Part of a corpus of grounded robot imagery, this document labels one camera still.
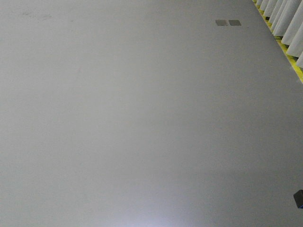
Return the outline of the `black robot gripper corner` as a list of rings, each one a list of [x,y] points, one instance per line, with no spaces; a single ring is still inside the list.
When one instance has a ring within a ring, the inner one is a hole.
[[[298,190],[294,195],[294,201],[297,205],[297,208],[303,208],[303,189]]]

